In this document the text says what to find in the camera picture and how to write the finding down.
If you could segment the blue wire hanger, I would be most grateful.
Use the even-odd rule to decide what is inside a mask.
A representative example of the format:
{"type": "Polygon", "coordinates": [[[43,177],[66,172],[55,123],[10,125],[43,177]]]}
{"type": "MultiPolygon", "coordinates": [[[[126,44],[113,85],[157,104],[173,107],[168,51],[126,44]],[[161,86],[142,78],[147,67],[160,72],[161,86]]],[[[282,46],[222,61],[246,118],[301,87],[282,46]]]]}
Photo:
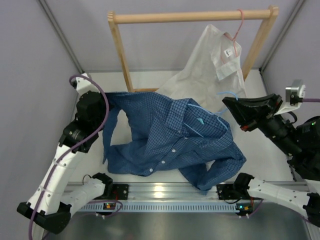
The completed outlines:
{"type": "MultiPolygon", "coordinates": [[[[238,101],[239,98],[238,98],[238,95],[232,91],[223,91],[223,92],[218,92],[217,93],[218,95],[226,95],[226,94],[230,94],[230,95],[233,95],[235,100],[238,101]]],[[[218,112],[210,112],[208,110],[206,110],[205,108],[199,106],[199,105],[195,105],[195,104],[190,104],[188,103],[187,104],[188,106],[190,107],[195,107],[195,108],[198,108],[198,109],[201,109],[202,111],[205,111],[207,114],[211,115],[211,116],[216,116],[216,119],[217,121],[228,131],[230,129],[230,127],[227,127],[227,125],[221,120],[221,116],[223,113],[225,113],[226,111],[228,111],[229,109],[228,108],[225,108],[224,110],[222,111],[218,111],[218,112]]],[[[189,126],[188,124],[186,124],[185,122],[183,123],[186,127],[188,127],[190,130],[192,130],[194,133],[196,133],[198,136],[200,137],[204,137],[202,134],[200,134],[198,131],[196,131],[195,129],[193,129],[191,126],[189,126]]]]}

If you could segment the blue checked shirt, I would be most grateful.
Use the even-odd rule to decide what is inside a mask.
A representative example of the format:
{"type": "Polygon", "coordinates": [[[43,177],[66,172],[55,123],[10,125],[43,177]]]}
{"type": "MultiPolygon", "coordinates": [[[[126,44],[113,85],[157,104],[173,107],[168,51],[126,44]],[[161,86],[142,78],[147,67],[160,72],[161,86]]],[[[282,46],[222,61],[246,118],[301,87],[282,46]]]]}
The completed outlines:
{"type": "Polygon", "coordinates": [[[215,115],[188,106],[200,106],[191,98],[109,92],[107,99],[103,160],[112,174],[147,177],[177,169],[191,185],[208,191],[235,176],[246,162],[230,125],[221,119],[229,127],[226,130],[215,115]]]}

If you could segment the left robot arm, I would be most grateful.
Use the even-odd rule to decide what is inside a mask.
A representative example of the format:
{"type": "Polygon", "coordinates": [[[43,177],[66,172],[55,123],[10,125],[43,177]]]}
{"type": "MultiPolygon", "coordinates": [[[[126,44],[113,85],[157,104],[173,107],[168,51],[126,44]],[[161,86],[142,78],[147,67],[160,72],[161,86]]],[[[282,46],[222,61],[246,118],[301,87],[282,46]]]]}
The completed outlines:
{"type": "Polygon", "coordinates": [[[35,193],[21,202],[17,212],[29,219],[28,238],[33,239],[33,226],[59,234],[72,216],[96,198],[113,195],[113,180],[104,173],[65,194],[65,188],[78,164],[98,139],[108,118],[109,103],[104,92],[89,90],[77,103],[75,119],[63,130],[52,163],[35,193]]]}

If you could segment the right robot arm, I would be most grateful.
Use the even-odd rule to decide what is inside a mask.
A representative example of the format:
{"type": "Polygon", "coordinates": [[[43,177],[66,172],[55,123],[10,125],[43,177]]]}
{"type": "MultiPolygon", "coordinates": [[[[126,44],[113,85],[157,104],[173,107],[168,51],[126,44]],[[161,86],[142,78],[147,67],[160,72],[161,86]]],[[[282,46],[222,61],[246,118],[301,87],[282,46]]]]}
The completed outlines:
{"type": "Polygon", "coordinates": [[[244,132],[260,130],[284,155],[293,180],[306,181],[308,191],[268,183],[248,173],[239,173],[232,185],[222,188],[223,197],[261,199],[286,207],[310,224],[320,225],[320,117],[294,126],[293,110],[285,109],[280,95],[258,98],[224,97],[223,103],[244,132]],[[283,114],[290,114],[293,121],[283,114]]]}

